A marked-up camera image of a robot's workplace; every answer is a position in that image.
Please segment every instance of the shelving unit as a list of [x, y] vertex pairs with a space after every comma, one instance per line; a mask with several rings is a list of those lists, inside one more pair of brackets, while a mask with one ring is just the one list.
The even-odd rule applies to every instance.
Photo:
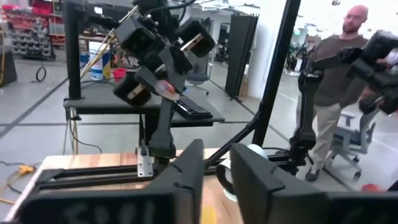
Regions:
[[12, 10], [6, 11], [6, 19], [9, 21], [8, 34], [11, 37], [12, 53], [15, 56], [55, 60], [56, 55], [49, 36], [48, 17]]

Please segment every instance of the black keyboard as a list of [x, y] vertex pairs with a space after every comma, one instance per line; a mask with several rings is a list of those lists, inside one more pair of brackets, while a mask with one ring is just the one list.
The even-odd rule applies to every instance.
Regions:
[[181, 96], [176, 102], [175, 110], [187, 119], [209, 119], [213, 115], [206, 109], [198, 106], [191, 99], [186, 96]]

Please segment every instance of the office chair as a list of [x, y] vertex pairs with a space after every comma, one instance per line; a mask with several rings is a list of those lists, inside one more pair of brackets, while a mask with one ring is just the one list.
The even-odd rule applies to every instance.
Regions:
[[206, 96], [209, 95], [209, 91], [199, 85], [210, 80], [213, 64], [208, 62], [208, 57], [198, 58], [193, 54], [188, 54], [188, 59], [191, 61], [193, 69], [187, 74], [186, 81], [191, 84], [187, 87], [205, 91]]
[[351, 127], [351, 120], [355, 118], [355, 115], [342, 112], [341, 116], [345, 119], [345, 125], [338, 125], [333, 136], [330, 148], [331, 152], [326, 158], [325, 163], [331, 164], [336, 156], [341, 156], [358, 170], [354, 178], [360, 178], [362, 168], [358, 165], [358, 156], [368, 153], [369, 145], [372, 142], [373, 130], [376, 125], [375, 123], [370, 124], [378, 112], [379, 110], [374, 110], [372, 113], [362, 115], [359, 121], [359, 130]]

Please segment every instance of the wooden tabletop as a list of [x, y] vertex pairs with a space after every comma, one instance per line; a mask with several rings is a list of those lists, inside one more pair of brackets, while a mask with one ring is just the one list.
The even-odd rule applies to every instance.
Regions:
[[[205, 149], [204, 157], [209, 158], [217, 149]], [[94, 155], [75, 155], [75, 156], [48, 156], [44, 159], [42, 165], [33, 175], [21, 196], [17, 199], [15, 205], [11, 208], [5, 221], [12, 220], [18, 207], [32, 190], [35, 181], [40, 173], [45, 169], [74, 169], [86, 167], [106, 167], [118, 165], [136, 164], [136, 155], [132, 153], [122, 154], [94, 154]], [[239, 212], [238, 204], [228, 200], [223, 193], [223, 188], [218, 182], [217, 178], [205, 177], [203, 182], [202, 195], [202, 223], [206, 224], [243, 224]], [[144, 187], [144, 184], [118, 184], [95, 187], [98, 189], [137, 189]], [[216, 222], [209, 221], [213, 214]]]

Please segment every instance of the mounting plate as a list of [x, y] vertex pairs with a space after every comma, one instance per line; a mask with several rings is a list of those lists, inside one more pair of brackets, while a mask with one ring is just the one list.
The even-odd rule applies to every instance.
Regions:
[[152, 166], [153, 157], [149, 156], [148, 149], [142, 150], [141, 147], [137, 151], [137, 175], [138, 177], [152, 177], [154, 168]]

